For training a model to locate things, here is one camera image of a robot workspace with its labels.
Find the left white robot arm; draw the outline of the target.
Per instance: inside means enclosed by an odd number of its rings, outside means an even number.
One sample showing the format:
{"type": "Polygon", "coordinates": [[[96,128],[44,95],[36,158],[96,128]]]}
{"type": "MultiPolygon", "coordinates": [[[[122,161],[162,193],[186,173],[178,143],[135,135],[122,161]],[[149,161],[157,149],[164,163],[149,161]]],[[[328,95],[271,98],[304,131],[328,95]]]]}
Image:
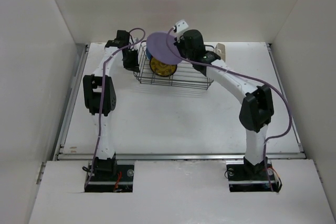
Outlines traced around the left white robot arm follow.
{"type": "Polygon", "coordinates": [[[89,171],[91,174],[99,173],[105,180],[114,179],[118,172],[114,164],[116,151],[110,126],[112,111],[117,105],[112,75],[119,62],[125,70],[140,71],[138,50],[134,47],[137,43],[129,31],[118,30],[116,38],[105,44],[104,56],[97,69],[82,80],[85,107],[97,126],[98,138],[89,171]]]}

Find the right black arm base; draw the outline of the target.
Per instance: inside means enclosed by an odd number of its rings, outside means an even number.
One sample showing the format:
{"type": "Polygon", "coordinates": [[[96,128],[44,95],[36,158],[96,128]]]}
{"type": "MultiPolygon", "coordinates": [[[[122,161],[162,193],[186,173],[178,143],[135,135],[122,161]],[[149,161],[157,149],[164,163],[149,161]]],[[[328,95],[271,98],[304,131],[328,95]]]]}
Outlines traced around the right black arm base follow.
{"type": "Polygon", "coordinates": [[[263,162],[257,166],[250,166],[243,161],[227,161],[225,176],[231,193],[278,193],[282,189],[282,181],[271,161],[267,162],[267,169],[263,162]]]}

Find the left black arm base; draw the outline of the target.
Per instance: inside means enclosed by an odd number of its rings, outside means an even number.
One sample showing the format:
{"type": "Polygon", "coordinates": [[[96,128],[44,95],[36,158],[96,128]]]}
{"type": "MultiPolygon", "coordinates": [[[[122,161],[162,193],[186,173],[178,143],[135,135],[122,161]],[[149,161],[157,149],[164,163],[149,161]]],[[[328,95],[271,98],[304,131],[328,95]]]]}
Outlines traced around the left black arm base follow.
{"type": "Polygon", "coordinates": [[[93,174],[86,193],[131,193],[133,192],[134,165],[117,165],[116,173],[93,174]]]}

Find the metal wire dish rack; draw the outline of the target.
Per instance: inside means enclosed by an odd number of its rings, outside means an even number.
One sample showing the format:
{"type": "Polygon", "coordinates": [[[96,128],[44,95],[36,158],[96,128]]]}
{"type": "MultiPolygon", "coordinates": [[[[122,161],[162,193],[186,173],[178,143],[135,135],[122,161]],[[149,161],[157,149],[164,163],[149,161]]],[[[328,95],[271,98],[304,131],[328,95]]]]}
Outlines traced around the metal wire dish rack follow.
{"type": "Polygon", "coordinates": [[[138,62],[140,71],[133,73],[135,78],[141,84],[207,90],[213,83],[213,80],[196,71],[193,66],[186,61],[182,61],[177,65],[177,70],[174,75],[169,77],[159,77],[150,69],[150,61],[146,58],[145,50],[146,42],[143,41],[138,47],[138,62]]]}

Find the yellow patterned glass plate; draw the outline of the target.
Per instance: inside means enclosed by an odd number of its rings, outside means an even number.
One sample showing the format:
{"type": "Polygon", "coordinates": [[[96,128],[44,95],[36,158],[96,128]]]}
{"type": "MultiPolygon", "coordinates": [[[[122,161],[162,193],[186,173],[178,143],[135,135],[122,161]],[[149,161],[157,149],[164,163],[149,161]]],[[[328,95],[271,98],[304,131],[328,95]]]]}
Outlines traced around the yellow patterned glass plate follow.
{"type": "Polygon", "coordinates": [[[155,58],[151,58],[149,63],[150,69],[152,72],[159,77],[169,77],[174,75],[177,70],[177,65],[167,65],[158,61],[155,58]]]}

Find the lavender plastic plate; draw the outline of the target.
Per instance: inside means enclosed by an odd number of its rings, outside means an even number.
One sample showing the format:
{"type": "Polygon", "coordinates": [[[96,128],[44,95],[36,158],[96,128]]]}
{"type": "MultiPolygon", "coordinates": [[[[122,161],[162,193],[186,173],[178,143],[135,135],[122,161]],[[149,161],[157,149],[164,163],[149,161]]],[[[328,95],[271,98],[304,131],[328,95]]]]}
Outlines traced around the lavender plastic plate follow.
{"type": "Polygon", "coordinates": [[[167,65],[178,65],[182,60],[177,57],[180,55],[174,45],[174,37],[167,32],[154,32],[147,37],[146,47],[148,52],[158,61],[167,65]]]}

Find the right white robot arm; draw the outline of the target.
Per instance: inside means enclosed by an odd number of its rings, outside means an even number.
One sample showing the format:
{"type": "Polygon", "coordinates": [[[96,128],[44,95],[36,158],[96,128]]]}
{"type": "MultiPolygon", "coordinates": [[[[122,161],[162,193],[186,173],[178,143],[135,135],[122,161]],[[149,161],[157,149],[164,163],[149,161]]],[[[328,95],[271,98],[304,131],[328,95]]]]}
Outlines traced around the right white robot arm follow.
{"type": "Polygon", "coordinates": [[[271,89],[266,85],[256,86],[225,70],[226,62],[215,52],[206,50],[203,37],[196,29],[177,35],[174,44],[184,59],[193,62],[196,71],[219,83],[241,104],[239,121],[246,129],[243,172],[250,179],[256,178],[267,162],[264,141],[274,114],[271,89]]]}

